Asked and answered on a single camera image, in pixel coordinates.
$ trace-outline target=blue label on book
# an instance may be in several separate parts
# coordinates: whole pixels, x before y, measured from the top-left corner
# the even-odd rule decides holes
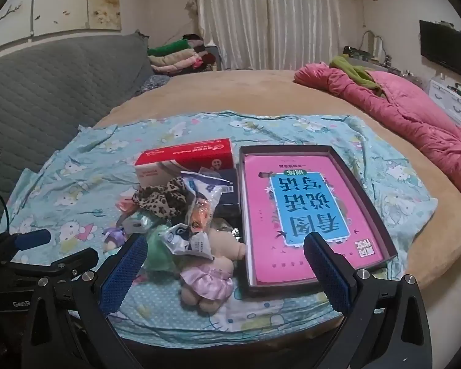
[[[350,231],[321,173],[297,172],[270,177],[285,244],[303,245],[311,232],[326,241],[346,239]]]

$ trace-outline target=pink tutu skirt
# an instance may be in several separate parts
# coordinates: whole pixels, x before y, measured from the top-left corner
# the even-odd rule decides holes
[[[185,269],[181,277],[195,293],[208,300],[227,299],[234,290],[231,274],[208,264]]]

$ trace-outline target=light blue blanket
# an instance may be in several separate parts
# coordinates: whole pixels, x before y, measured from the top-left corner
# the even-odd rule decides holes
[[[430,219],[437,200],[429,196],[409,162],[357,117],[251,117],[232,112],[180,115],[105,129],[80,128],[39,173],[24,170],[9,201],[12,231],[47,228],[48,245],[15,257],[49,264],[93,247],[102,253],[102,230],[119,218],[114,203],[136,187],[134,161],[145,149],[230,137],[239,147],[255,144],[334,146],[374,202],[398,257],[387,277],[400,278],[414,236]],[[2,220],[1,229],[5,228]],[[111,315],[119,334],[141,343],[197,348],[270,339],[336,317],[324,293],[245,299],[239,287],[214,315],[182,307],[180,284],[165,273],[148,273],[131,287]]]

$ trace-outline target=headboard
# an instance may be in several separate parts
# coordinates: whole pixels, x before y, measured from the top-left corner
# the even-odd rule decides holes
[[[0,193],[22,170],[39,171],[79,125],[93,126],[153,73],[146,39],[86,36],[51,41],[0,58]],[[0,204],[0,218],[3,213]]]

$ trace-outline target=tan bedspread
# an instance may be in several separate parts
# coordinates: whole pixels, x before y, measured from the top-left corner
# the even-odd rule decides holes
[[[421,287],[441,276],[461,255],[461,193],[409,142],[384,128],[347,101],[292,82],[293,71],[224,71],[178,76],[165,86],[135,97],[96,127],[181,113],[233,110],[254,115],[356,115],[406,156],[430,194],[439,200],[433,218],[408,253],[408,271]]]

